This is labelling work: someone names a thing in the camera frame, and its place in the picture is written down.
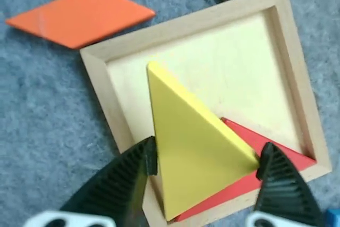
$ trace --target wooden tangram piece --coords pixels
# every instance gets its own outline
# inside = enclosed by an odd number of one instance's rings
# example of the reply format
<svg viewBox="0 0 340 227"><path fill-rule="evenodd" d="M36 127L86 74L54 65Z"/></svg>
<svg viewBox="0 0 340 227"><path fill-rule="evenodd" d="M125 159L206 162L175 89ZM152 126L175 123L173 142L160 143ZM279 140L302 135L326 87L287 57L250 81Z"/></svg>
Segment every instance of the wooden tangram piece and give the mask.
<svg viewBox="0 0 340 227"><path fill-rule="evenodd" d="M231 120L228 120L226 118L222 118L222 120L227 125L227 127L232 129L245 142L247 142L248 145L251 146L258 155L261 154L261 151L263 147L265 146L266 142L271 141L270 139L264 136L261 136L260 134L257 134ZM302 171L306 169L307 167L310 167L316 164L315 160L307 156L297 153L274 141L271 141L271 142L277 145L287 155L287 157L292 161L292 163L295 165L295 167L299 171ZM225 189L214 194L213 196L206 199L205 201L197 204L196 206L192 207L188 211L179 215L176 218L176 221L184 220L190 216L193 216L200 212L208 210L228 200L234 199L242 194L258 189L260 188L260 185L261 185L260 181L258 181L258 179L256 178L256 171L254 171L250 175L243 177L239 181L233 183L232 185L226 187Z"/></svg>
<svg viewBox="0 0 340 227"><path fill-rule="evenodd" d="M153 16L153 10L130 0L54 0L6 23L78 49Z"/></svg>
<svg viewBox="0 0 340 227"><path fill-rule="evenodd" d="M169 221L256 170L258 157L157 62L147 75Z"/></svg>

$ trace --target gray carpet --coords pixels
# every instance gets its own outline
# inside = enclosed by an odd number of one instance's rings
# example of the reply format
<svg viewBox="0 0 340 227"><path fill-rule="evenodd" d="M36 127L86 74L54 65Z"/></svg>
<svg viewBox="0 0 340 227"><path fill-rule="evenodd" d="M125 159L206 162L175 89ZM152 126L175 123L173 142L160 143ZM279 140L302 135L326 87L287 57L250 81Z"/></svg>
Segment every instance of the gray carpet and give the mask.
<svg viewBox="0 0 340 227"><path fill-rule="evenodd" d="M0 226L60 207L113 157L112 135L77 51L9 28L5 18L51 0L0 0ZM134 0L150 26L221 0ZM291 0L333 173L310 182L340 207L340 0ZM210 226L243 226L249 209Z"/></svg>

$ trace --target white robot part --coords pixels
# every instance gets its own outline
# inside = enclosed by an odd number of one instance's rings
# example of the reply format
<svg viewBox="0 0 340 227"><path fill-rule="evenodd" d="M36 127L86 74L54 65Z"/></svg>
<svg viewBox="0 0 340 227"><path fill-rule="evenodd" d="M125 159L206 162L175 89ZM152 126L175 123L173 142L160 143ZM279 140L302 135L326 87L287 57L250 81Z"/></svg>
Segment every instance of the white robot part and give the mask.
<svg viewBox="0 0 340 227"><path fill-rule="evenodd" d="M116 227L116 224L105 216L44 211L28 219L23 227Z"/></svg>
<svg viewBox="0 0 340 227"><path fill-rule="evenodd" d="M294 222L275 215L260 211L252 212L246 220L245 227L313 227Z"/></svg>

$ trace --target blue object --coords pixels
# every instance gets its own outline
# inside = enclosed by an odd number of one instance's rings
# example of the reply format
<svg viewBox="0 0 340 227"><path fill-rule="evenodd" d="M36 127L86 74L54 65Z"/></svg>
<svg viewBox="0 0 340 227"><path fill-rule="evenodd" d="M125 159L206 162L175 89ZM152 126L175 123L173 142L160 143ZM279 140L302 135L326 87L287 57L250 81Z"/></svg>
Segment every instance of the blue object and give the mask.
<svg viewBox="0 0 340 227"><path fill-rule="evenodd" d="M326 211L326 227L340 227L340 208Z"/></svg>

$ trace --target red triangle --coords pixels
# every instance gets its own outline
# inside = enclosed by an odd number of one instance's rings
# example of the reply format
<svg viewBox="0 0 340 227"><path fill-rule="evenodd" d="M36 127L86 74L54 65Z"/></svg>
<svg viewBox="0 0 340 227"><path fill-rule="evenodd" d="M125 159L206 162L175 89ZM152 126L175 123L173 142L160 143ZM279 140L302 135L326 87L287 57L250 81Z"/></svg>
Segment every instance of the red triangle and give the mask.
<svg viewBox="0 0 340 227"><path fill-rule="evenodd" d="M257 134L233 121L230 121L226 118L222 118L221 120L237 135L239 135L249 146L251 146L258 155L261 154L266 142L270 141L278 146L286 154L286 156L292 161L292 163L299 171L302 171L307 167L316 164L315 160L300 153L297 153L279 143L271 141L270 139ZM254 171L250 175L247 175L239 181L226 187L222 191L216 193L215 195L211 196L200 204L197 204L196 206L190 208L183 214L179 215L175 220L178 222L193 215L199 214L228 200L234 199L242 194L258 189L260 188L260 185L261 182L257 180L256 171Z"/></svg>

